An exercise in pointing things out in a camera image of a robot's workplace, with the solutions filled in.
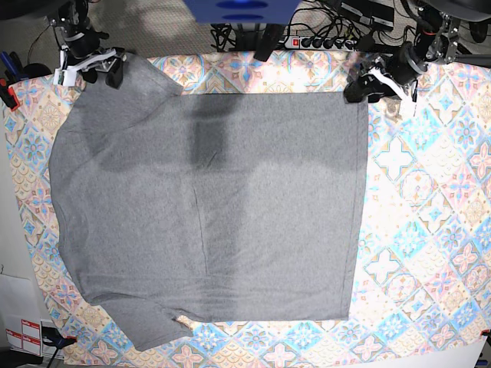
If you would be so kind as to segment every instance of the wire bundle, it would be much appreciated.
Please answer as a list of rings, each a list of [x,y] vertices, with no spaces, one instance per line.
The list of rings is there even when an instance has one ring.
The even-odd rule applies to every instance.
[[[396,8],[395,0],[394,8],[395,11],[404,18],[411,18],[409,15],[403,15]],[[319,40],[321,44],[324,44],[326,40],[330,40],[329,44],[332,46],[336,41],[339,45],[344,45],[346,41],[353,41],[355,44],[360,41],[360,39],[365,35],[373,35],[374,30],[371,30],[367,25],[363,25],[359,22],[352,21],[351,19],[347,19],[342,15],[339,15],[327,2],[326,0],[304,0],[303,3],[307,3],[310,5],[305,5],[301,8],[298,8],[293,13],[290,18],[290,22],[285,28],[285,37],[284,41],[280,42],[277,49],[285,49],[285,42],[288,40],[293,31],[309,31],[311,33],[310,41]],[[326,16],[325,21],[322,23],[322,26],[319,28],[312,27],[304,22],[295,21],[295,17],[298,13],[301,12],[321,12]],[[409,32],[413,35],[416,34],[416,29],[412,25],[407,25],[404,29],[404,33],[402,36],[395,38],[389,35],[385,31],[377,31],[377,36],[380,43],[388,45],[387,42],[393,44],[395,41],[402,41],[404,43],[411,36]],[[232,32],[232,26],[229,24],[220,24],[220,25],[212,25],[211,34],[213,39],[215,40],[215,44],[212,44],[212,47],[215,48],[218,52],[226,51],[226,45],[230,44],[233,47],[236,46],[235,34]]]

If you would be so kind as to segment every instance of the power strip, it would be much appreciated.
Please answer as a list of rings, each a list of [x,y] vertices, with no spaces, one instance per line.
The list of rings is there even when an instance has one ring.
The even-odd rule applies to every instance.
[[[345,50],[353,51],[355,41],[338,40],[335,38],[326,38],[312,36],[289,36],[285,40],[285,48],[290,50]]]

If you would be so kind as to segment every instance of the tile pattern fabric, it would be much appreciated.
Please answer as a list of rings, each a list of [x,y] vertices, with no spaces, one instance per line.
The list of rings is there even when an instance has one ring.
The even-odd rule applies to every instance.
[[[151,61],[185,94],[338,91],[354,64],[349,54],[323,51],[276,52],[264,64],[252,53]],[[198,324],[183,318],[193,337],[145,352],[134,349],[102,308],[81,298],[58,254],[48,159],[82,88],[55,87],[49,77],[24,81],[14,86],[21,107],[3,108],[36,278],[58,329],[77,337],[64,349],[66,363],[334,366],[453,349],[476,342],[491,327],[488,70],[431,65],[420,81],[413,119],[401,119],[392,100],[370,105],[367,191],[349,320]]]

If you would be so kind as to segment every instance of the gray t-shirt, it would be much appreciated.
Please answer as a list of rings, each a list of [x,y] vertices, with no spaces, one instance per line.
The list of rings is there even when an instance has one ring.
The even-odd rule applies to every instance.
[[[367,165],[366,104],[339,94],[180,96],[129,55],[88,84],[49,170],[61,257],[138,350],[181,314],[345,319]]]

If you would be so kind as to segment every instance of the red clip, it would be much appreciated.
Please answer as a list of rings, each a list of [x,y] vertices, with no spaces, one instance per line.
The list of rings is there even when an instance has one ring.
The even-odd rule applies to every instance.
[[[12,87],[7,87],[7,82],[3,78],[0,78],[0,88],[3,89],[3,92],[5,92],[5,90],[6,90],[7,94],[10,96],[10,98],[15,103],[15,105],[13,107],[11,107],[10,105],[12,105],[12,101],[11,100],[5,101],[7,106],[10,108],[11,111],[16,111],[18,109],[18,107],[21,106],[21,104],[20,104],[20,102],[18,102],[18,98],[17,98],[17,95],[15,94],[14,89]]]
[[[21,106],[21,103],[18,102],[18,98],[17,98],[17,95],[15,94],[14,92],[14,89],[12,87],[9,87],[8,88],[8,94],[10,94],[10,96],[14,99],[15,101],[15,106],[14,107],[11,107],[10,110],[11,111],[16,111],[18,109],[19,106]]]

